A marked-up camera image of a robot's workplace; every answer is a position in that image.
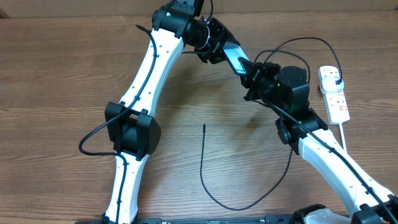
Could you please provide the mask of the blue Samsung smartphone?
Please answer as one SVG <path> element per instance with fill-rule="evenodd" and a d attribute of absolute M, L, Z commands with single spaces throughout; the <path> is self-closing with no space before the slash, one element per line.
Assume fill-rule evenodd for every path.
<path fill-rule="evenodd" d="M 233 72 L 238 76 L 245 76 L 246 69 L 243 67 L 242 61 L 239 58 L 249 60 L 244 50 L 235 43 L 226 42 L 223 46 L 223 52 L 226 60 L 233 69 Z"/>

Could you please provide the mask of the white power strip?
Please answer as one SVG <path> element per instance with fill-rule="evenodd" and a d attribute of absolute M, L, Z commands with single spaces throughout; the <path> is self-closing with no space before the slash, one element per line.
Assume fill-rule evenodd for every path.
<path fill-rule="evenodd" d="M 340 79 L 339 70 L 333 66 L 322 66 L 318 69 L 319 81 L 321 76 L 335 77 Z M 344 91 L 338 91 L 331 94 L 322 94 L 325 104 L 326 115 L 330 124 L 343 124 L 350 120 L 348 105 Z"/>

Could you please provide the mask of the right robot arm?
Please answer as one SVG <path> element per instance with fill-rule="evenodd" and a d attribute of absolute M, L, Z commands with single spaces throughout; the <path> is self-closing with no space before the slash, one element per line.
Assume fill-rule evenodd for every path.
<path fill-rule="evenodd" d="M 247 101 L 272 109 L 284 144 L 311 164 L 339 196 L 350 223 L 397 223 L 397 196 L 371 178 L 310 107 L 307 71 L 239 57 Z"/>

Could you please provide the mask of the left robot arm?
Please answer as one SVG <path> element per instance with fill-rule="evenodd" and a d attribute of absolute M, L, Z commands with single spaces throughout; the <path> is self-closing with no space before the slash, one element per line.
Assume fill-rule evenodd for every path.
<path fill-rule="evenodd" d="M 156 10 L 150 42 L 134 81 L 118 103 L 108 103 L 106 127 L 116 158 L 110 204 L 100 223 L 134 223 L 144 166 L 154 153 L 161 130 L 155 120 L 159 96 L 174 63 L 186 45 L 202 62 L 227 61 L 245 76 L 247 57 L 233 34 L 217 19 L 201 14 L 203 1 L 170 1 Z"/>

